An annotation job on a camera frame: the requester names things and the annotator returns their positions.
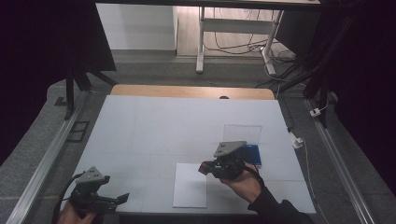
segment sheet of paper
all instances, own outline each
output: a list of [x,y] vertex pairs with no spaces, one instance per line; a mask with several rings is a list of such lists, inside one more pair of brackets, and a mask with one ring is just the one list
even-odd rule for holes
[[206,176],[198,172],[199,166],[177,163],[174,207],[206,208]]

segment white connector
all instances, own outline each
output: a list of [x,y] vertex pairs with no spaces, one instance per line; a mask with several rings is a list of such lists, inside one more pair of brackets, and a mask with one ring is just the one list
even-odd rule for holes
[[320,110],[318,108],[315,108],[315,109],[309,111],[309,113],[311,114],[312,118],[314,118],[314,117],[320,115]]
[[303,139],[296,138],[296,136],[294,136],[294,133],[292,132],[289,132],[289,136],[290,136],[291,144],[293,145],[294,148],[297,149],[303,146]]

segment human hand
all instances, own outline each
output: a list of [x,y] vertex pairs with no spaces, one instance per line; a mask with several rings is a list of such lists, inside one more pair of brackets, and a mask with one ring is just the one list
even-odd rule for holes
[[[256,168],[251,164],[246,164],[252,170]],[[244,170],[235,180],[220,179],[222,184],[230,187],[239,197],[245,199],[249,203],[253,203],[256,198],[262,193],[262,187],[254,174]]]
[[87,213],[84,218],[80,218],[73,205],[67,202],[59,215],[58,224],[91,224],[95,216],[95,213]]

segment gray carpet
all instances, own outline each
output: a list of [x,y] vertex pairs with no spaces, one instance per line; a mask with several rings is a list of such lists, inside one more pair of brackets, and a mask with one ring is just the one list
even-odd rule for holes
[[[195,74],[195,63],[118,63],[118,72],[106,74],[119,83],[177,86],[219,86],[254,88],[268,80],[262,63],[206,63],[202,75]],[[50,223],[53,206],[64,184],[74,172],[79,157],[88,141],[110,87],[91,77],[92,91],[78,121],[88,121],[88,131],[81,142],[66,142],[49,176],[40,190],[25,223]],[[318,135],[314,121],[301,97],[301,87],[293,88],[279,95],[285,121],[297,137],[302,137],[308,150],[310,177],[316,202],[320,205],[329,223],[360,223],[353,204],[344,190],[327,150]],[[55,106],[58,97],[65,97],[64,81],[53,84],[48,91],[48,101],[35,120],[29,132],[23,137],[7,161],[0,167],[0,223],[5,223],[17,203],[35,168],[40,163],[45,150],[63,122],[65,107]],[[384,184],[374,167],[361,152],[333,113],[333,105],[328,108],[329,131],[339,147],[346,164],[361,189],[364,199],[378,223],[395,223],[396,199]],[[69,134],[69,139],[78,139],[78,134]],[[305,178],[306,151],[296,150]],[[319,212],[311,217],[316,223],[326,223]],[[225,223],[223,219],[185,217],[177,219],[140,217],[134,223]],[[118,222],[117,217],[108,218],[107,223]]]

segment white table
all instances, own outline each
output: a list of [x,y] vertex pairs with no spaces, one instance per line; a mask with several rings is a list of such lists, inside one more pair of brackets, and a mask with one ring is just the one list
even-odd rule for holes
[[[172,206],[177,163],[213,160],[225,124],[261,125],[261,175],[276,199],[315,213],[278,101],[109,95],[75,174],[96,166],[110,182],[98,193],[130,192],[121,213],[254,214],[248,203],[207,177],[207,208]],[[74,188],[72,185],[66,195]]]

